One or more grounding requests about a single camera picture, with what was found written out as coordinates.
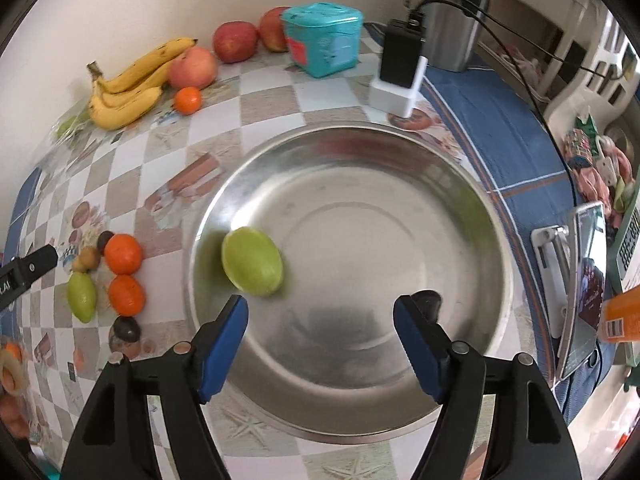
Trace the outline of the brown longan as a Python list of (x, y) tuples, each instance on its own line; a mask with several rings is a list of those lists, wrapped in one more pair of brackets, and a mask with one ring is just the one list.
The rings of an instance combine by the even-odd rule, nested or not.
[(86, 270), (96, 270), (101, 261), (101, 253), (96, 247), (86, 246), (81, 249), (78, 260)]
[(86, 273), (88, 271), (88, 268), (84, 265), (79, 257), (76, 257), (72, 262), (72, 270), (74, 272)]

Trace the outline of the oval green mango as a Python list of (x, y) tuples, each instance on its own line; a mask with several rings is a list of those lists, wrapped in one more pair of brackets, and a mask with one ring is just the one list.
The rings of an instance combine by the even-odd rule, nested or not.
[(96, 286), (90, 275), (73, 272), (67, 282), (67, 302), (81, 323), (89, 323), (96, 312)]

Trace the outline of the dark plum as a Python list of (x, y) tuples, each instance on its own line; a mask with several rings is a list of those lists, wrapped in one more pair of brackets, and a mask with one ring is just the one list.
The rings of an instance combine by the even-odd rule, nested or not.
[(141, 328), (132, 316), (119, 315), (111, 328), (112, 337), (133, 344), (141, 338)]
[(438, 322), (439, 311), (442, 307), (442, 296), (438, 292), (431, 289), (420, 290), (420, 292), (415, 292), (411, 299), (427, 322)]
[(98, 236), (98, 240), (96, 241), (96, 249), (99, 251), (101, 256), (105, 254), (106, 245), (113, 236), (114, 233), (110, 230), (105, 230)]

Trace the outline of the orange tangerine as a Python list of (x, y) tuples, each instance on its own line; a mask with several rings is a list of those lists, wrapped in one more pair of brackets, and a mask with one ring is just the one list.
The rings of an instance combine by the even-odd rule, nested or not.
[(131, 275), (115, 276), (108, 286), (107, 296), (111, 306), (122, 316), (136, 316), (146, 301), (143, 287)]
[(142, 247), (129, 234), (114, 234), (104, 247), (104, 259), (116, 275), (135, 274), (142, 265)]

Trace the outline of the round green apple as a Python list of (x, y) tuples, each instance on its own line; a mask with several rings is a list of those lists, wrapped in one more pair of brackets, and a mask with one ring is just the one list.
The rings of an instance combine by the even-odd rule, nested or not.
[(270, 296), (283, 281), (284, 265), (279, 249), (269, 236), (250, 226), (242, 226), (224, 237), (221, 263), (229, 281), (250, 296)]

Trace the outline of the phone on white stand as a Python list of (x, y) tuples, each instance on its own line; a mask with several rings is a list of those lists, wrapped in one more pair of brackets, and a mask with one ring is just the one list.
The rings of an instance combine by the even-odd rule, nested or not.
[(567, 222), (534, 229), (530, 241), (542, 279), (555, 351), (554, 380), (573, 375), (596, 351), (606, 279), (603, 204), (582, 204)]

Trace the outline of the yellow banana bunch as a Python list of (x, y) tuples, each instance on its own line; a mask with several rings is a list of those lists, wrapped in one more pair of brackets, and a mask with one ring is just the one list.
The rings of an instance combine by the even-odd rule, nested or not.
[(122, 73), (106, 79), (97, 62), (87, 65), (92, 80), (88, 114), (105, 131), (117, 130), (146, 114), (163, 94), (170, 63), (198, 40), (178, 37), (168, 40), (135, 60)]

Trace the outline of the pale red apple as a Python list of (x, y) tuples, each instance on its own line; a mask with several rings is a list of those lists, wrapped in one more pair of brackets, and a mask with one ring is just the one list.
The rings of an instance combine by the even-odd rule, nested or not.
[(190, 47), (169, 64), (168, 81), (177, 90), (208, 87), (217, 77), (218, 67), (213, 53), (202, 47)]

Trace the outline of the steel bowl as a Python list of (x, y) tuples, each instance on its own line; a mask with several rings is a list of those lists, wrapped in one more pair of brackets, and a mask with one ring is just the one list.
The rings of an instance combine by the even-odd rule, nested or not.
[(227, 389), (288, 434), (355, 444), (434, 422), (393, 326), (402, 295), (438, 292), (450, 338), (485, 354), (500, 346), (514, 279), (506, 234), (484, 188), (416, 136), (331, 122), (254, 148), (196, 226), (184, 264), (194, 324), (235, 293), (221, 244), (243, 226), (271, 238), (284, 272), (274, 294), (247, 296)]

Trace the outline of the red apple middle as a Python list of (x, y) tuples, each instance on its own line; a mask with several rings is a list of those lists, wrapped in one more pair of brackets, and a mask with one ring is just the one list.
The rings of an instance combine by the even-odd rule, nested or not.
[(257, 28), (252, 23), (227, 22), (215, 30), (213, 49), (223, 63), (244, 62), (256, 53), (258, 39)]

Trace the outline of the red apple right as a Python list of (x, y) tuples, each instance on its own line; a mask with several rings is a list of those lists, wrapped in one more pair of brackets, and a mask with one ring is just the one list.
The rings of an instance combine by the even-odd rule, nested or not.
[(288, 10), (288, 6), (276, 6), (268, 10), (259, 20), (257, 30), (264, 47), (270, 52), (286, 52), (284, 28), (281, 21), (282, 13)]

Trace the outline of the white power strip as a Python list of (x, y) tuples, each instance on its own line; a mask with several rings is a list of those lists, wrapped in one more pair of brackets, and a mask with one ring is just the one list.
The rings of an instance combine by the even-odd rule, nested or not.
[(425, 56), (419, 58), (418, 66), (416, 66), (416, 72), (409, 88), (391, 84), (382, 80), (380, 76), (375, 75), (369, 84), (370, 107), (401, 118), (410, 117), (420, 93), (419, 89), (427, 63)]

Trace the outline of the teal plastic box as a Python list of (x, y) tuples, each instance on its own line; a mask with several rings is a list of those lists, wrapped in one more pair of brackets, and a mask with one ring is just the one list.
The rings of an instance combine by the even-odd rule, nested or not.
[(362, 21), (359, 10), (333, 2), (292, 6), (281, 14), (292, 61), (314, 78), (356, 66)]

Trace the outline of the steel electric kettle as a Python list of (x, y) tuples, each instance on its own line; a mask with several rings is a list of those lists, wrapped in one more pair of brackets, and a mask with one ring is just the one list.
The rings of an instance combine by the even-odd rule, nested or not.
[(422, 14), (425, 56), (431, 66), (463, 72), (480, 34), (478, 20), (489, 0), (405, 0), (409, 11)]

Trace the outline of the black power adapter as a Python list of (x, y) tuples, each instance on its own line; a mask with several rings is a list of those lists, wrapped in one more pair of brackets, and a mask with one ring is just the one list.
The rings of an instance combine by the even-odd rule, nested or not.
[(410, 88), (423, 51), (420, 18), (391, 20), (385, 29), (380, 79), (401, 88)]

